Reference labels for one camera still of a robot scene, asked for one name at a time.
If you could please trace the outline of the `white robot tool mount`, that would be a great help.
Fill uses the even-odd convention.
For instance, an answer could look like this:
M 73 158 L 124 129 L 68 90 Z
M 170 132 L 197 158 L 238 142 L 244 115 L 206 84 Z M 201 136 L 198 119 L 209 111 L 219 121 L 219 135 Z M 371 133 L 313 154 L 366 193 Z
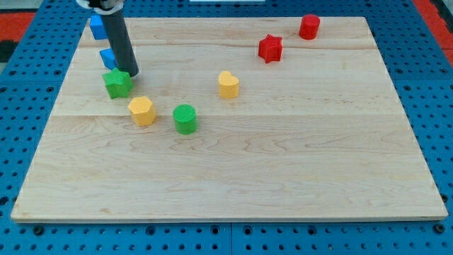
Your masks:
M 121 11 L 124 0 L 76 0 L 83 9 L 93 9 L 99 15 L 110 15 Z

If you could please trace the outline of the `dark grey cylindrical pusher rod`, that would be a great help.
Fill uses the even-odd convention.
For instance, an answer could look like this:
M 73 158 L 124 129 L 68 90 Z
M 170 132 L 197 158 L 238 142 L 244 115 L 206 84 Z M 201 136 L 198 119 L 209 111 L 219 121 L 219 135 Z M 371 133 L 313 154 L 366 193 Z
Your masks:
M 101 20 L 117 62 L 117 68 L 122 72 L 127 72 L 131 77 L 135 77 L 139 73 L 139 67 L 122 9 L 112 8 L 106 14 L 101 14 Z

